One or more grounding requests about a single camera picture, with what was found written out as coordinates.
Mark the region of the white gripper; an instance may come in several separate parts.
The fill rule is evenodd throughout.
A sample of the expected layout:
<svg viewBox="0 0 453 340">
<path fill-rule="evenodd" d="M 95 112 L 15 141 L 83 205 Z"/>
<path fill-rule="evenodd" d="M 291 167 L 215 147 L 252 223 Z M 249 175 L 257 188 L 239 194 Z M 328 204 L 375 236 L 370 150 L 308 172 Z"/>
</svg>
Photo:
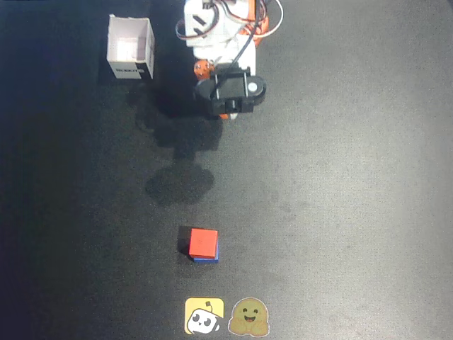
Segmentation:
<svg viewBox="0 0 453 340">
<path fill-rule="evenodd" d="M 247 40 L 247 35 L 237 35 L 226 42 L 204 47 L 194 47 L 193 53 L 198 61 L 194 64 L 193 71 L 197 80 L 209 79 L 210 74 L 218 64 L 231 64 Z M 250 42 L 237 63 L 243 70 L 249 68 L 251 76 L 256 75 L 256 47 L 253 42 Z M 237 113 L 229 115 L 230 120 L 235 120 L 237 117 Z"/>
</svg>

